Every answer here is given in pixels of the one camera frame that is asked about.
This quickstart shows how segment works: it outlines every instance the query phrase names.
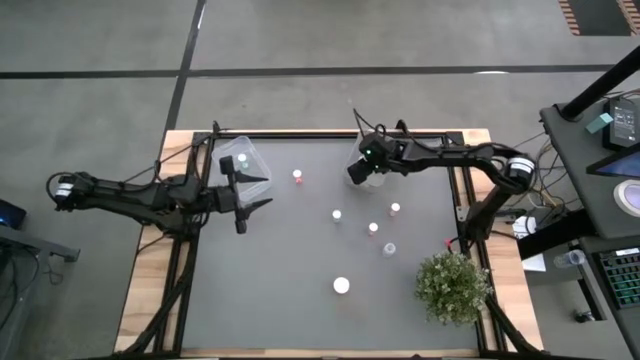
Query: paper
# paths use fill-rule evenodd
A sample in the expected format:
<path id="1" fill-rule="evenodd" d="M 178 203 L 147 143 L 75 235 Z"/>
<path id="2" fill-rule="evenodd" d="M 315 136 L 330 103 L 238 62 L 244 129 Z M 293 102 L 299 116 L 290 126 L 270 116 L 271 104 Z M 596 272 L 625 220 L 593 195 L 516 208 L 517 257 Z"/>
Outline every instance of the paper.
<path id="1" fill-rule="evenodd" d="M 536 231 L 536 219 L 529 216 L 521 216 L 513 223 L 513 235 L 517 239 L 533 234 Z M 528 271 L 547 271 L 544 264 L 544 256 L 538 254 L 522 261 L 522 268 Z"/>

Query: plastic bottle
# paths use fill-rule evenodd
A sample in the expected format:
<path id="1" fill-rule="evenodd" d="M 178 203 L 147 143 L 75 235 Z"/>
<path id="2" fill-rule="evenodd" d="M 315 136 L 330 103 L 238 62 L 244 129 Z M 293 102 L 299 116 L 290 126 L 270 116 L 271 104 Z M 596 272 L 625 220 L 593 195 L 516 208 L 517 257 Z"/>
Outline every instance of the plastic bottle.
<path id="1" fill-rule="evenodd" d="M 553 263 L 559 269 L 565 269 L 572 266 L 580 265 L 585 262 L 587 257 L 582 250 L 571 250 L 562 255 L 556 256 Z"/>

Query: keyboard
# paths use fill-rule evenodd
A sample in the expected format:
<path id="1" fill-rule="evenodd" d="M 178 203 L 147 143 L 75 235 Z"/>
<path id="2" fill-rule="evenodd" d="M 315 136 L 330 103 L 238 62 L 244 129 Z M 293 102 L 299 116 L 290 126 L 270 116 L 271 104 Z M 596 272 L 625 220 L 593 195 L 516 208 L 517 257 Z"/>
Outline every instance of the keyboard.
<path id="1" fill-rule="evenodd" d="M 596 254 L 618 309 L 640 306 L 640 248 Z"/>

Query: wooden table frame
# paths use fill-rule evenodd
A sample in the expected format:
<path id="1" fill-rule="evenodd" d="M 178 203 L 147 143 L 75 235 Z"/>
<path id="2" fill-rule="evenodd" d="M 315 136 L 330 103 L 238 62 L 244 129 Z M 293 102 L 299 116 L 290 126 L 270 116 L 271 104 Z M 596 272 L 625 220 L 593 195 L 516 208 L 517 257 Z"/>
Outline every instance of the wooden table frame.
<path id="1" fill-rule="evenodd" d="M 174 130 L 168 131 L 162 147 L 160 159 L 165 159 L 176 152 L 188 147 L 193 139 L 194 133 L 210 133 L 206 131 Z M 465 144 L 479 144 L 490 141 L 489 131 L 486 129 L 418 129 L 413 130 L 416 136 L 429 135 L 433 133 L 454 136 L 456 141 Z M 221 132 L 223 137 L 231 138 L 240 135 L 247 135 L 252 138 L 355 138 L 357 130 L 334 129 L 334 130 L 227 130 Z M 198 153 L 197 166 L 202 170 L 205 159 L 209 154 L 202 149 Z M 160 176 L 168 177 L 183 174 L 186 170 L 188 152 L 177 155 L 166 161 L 161 169 Z M 459 205 L 468 206 L 470 201 L 482 200 L 493 188 L 493 183 L 486 175 L 475 168 L 451 170 L 455 173 L 454 192 L 457 192 Z M 496 224 L 494 229 L 511 233 L 511 229 L 504 224 Z M 152 226 L 143 227 L 139 247 L 157 239 L 160 232 Z M 172 239 L 163 239 L 158 243 L 145 249 L 136 257 L 127 299 L 124 305 L 118 336 L 114 351 L 122 351 L 131 345 L 138 335 L 144 330 L 156 311 L 159 309 L 164 296 L 166 296 L 165 285 L 168 284 L 168 274 L 173 267 L 175 277 L 179 276 L 184 269 L 186 254 L 190 250 L 188 242 L 178 243 Z M 532 345 L 542 349 L 537 321 L 531 304 L 531 298 L 527 287 L 524 270 L 520 261 L 517 244 L 513 239 L 492 235 L 486 242 L 486 246 L 474 246 L 472 257 L 482 266 L 489 265 L 491 268 L 492 281 L 496 292 L 496 297 L 501 308 L 511 319 L 516 328 Z M 477 356 L 477 350 L 424 350 L 424 351 L 345 351 L 345 350 L 306 350 L 306 349 L 181 349 L 181 344 L 174 344 L 178 323 L 178 309 L 184 308 L 186 316 L 186 304 L 182 304 L 179 299 L 169 313 L 166 328 L 163 329 L 164 341 L 161 347 L 159 343 L 150 345 L 148 352 L 152 350 L 173 351 L 173 356 L 182 357 L 411 357 L 419 354 L 423 357 L 439 356 Z M 514 351 L 508 340 L 504 340 L 502 334 L 496 331 L 494 321 L 488 310 L 482 312 L 482 318 L 478 322 L 479 341 L 481 346 L 487 350 Z"/>

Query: teal sticky note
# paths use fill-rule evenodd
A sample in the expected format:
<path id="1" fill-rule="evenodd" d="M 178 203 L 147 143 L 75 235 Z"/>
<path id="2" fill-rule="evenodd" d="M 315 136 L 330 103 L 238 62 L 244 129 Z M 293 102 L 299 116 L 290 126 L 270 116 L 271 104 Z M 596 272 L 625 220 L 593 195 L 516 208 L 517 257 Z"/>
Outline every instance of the teal sticky note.
<path id="1" fill-rule="evenodd" d="M 595 134 L 598 131 L 602 130 L 603 127 L 609 125 L 613 121 L 611 115 L 607 113 L 600 114 L 597 118 L 589 123 L 585 127 L 590 134 Z"/>

